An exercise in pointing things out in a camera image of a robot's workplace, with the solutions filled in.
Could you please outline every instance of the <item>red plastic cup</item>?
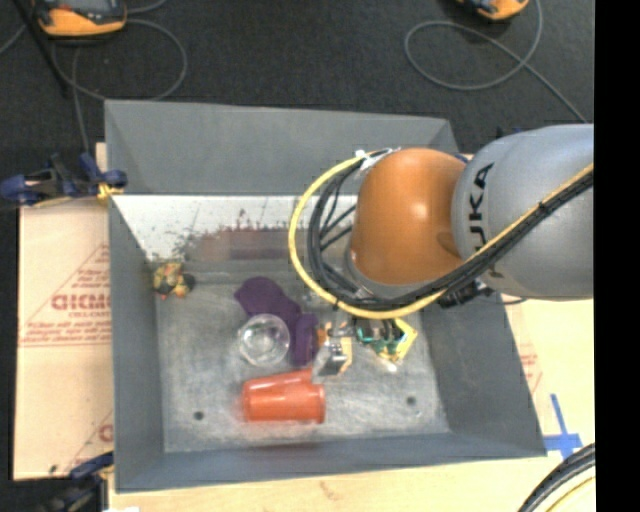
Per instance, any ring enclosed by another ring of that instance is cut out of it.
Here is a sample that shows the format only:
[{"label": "red plastic cup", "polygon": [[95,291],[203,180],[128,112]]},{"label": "red plastic cup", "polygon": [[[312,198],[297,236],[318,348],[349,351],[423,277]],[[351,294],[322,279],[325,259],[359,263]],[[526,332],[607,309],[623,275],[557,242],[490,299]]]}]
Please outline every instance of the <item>red plastic cup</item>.
[{"label": "red plastic cup", "polygon": [[322,423],[324,386],[311,382],[311,368],[248,380],[242,386],[246,421]]}]

